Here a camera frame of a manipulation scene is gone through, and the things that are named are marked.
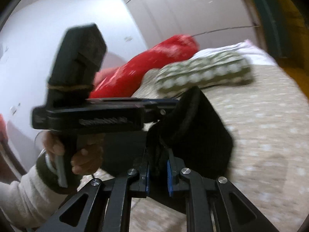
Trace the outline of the left hand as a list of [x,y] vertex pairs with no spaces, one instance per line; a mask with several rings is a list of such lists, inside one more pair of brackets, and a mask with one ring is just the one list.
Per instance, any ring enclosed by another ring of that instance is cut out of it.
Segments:
[[[90,175],[99,169],[103,162],[104,137],[104,134],[86,136],[85,144],[81,145],[81,149],[71,159],[74,174]],[[55,168],[55,156],[62,156],[65,153],[63,144],[50,131],[44,133],[42,144],[51,165]]]

